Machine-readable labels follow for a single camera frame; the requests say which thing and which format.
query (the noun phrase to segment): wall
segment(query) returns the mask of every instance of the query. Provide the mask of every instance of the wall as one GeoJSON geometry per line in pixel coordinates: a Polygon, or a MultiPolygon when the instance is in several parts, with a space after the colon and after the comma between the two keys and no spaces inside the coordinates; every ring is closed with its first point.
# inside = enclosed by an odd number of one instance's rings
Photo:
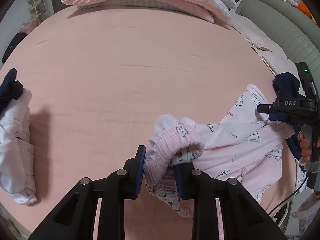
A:
{"type": "MultiPolygon", "coordinates": [[[[48,16],[53,15],[51,0],[44,0],[48,16]]],[[[20,30],[23,23],[30,21],[27,0],[15,0],[3,20],[0,22],[0,69],[1,58],[12,38],[20,30]]]]}

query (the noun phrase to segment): pink bed sheet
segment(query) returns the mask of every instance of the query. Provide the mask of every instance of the pink bed sheet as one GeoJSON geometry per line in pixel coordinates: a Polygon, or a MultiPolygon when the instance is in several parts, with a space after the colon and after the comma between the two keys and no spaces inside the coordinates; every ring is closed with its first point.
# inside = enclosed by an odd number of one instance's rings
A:
{"type": "MultiPolygon", "coordinates": [[[[64,9],[14,50],[10,68],[32,91],[31,143],[38,202],[0,202],[33,231],[82,177],[100,179],[148,145],[162,113],[218,122],[247,84],[272,102],[273,75],[236,30],[182,13],[149,8],[64,9]]],[[[293,192],[296,164],[285,147],[283,177],[263,195],[270,211],[293,192]]],[[[133,239],[188,239],[192,220],[142,187],[125,201],[133,239]]]]}

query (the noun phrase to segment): finger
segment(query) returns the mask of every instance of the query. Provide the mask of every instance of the finger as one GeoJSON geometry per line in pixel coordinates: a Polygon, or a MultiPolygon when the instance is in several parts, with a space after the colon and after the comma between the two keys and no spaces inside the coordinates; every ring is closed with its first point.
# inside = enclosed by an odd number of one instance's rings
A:
{"type": "Polygon", "coordinates": [[[304,136],[303,136],[303,132],[302,131],[300,131],[299,133],[298,133],[298,140],[302,140],[304,138],[304,136]]]}
{"type": "Polygon", "coordinates": [[[312,149],[310,148],[304,148],[301,151],[302,156],[310,156],[312,154],[312,149]]]}
{"type": "Polygon", "coordinates": [[[303,148],[308,148],[309,147],[309,141],[307,139],[302,139],[300,141],[300,148],[303,149],[303,148]]]}
{"type": "Polygon", "coordinates": [[[305,157],[302,157],[301,159],[300,159],[300,162],[301,163],[307,163],[307,162],[309,162],[310,161],[310,156],[305,156],[305,157]]]}

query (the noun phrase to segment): black cable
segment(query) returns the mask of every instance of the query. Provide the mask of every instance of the black cable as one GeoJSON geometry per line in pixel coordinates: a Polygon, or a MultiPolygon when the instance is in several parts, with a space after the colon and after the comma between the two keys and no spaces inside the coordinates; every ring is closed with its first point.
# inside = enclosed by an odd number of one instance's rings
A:
{"type": "Polygon", "coordinates": [[[308,176],[306,176],[306,178],[304,179],[304,181],[301,183],[301,185],[289,196],[287,197],[284,201],[282,201],[279,205],[277,205],[273,210],[271,210],[268,214],[268,216],[270,216],[270,214],[275,210],[277,209],[281,204],[283,204],[284,202],[286,202],[289,198],[291,198],[294,194],[296,194],[299,189],[301,189],[301,187],[303,186],[303,184],[306,182],[308,176]]]}

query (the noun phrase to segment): white shelf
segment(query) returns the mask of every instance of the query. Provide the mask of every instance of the white shelf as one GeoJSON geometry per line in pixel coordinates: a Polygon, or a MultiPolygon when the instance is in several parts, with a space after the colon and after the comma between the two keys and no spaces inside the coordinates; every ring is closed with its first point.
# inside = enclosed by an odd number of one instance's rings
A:
{"type": "Polygon", "coordinates": [[[41,17],[41,19],[39,18],[43,14],[47,15],[44,0],[27,0],[27,4],[30,18],[32,20],[36,19],[38,21],[38,24],[40,24],[43,20],[46,19],[46,17],[41,17]]]}
{"type": "Polygon", "coordinates": [[[30,7],[29,7],[29,11],[32,11],[33,9],[35,9],[38,5],[44,3],[44,0],[38,0],[35,2],[35,4],[32,4],[30,7]]]}

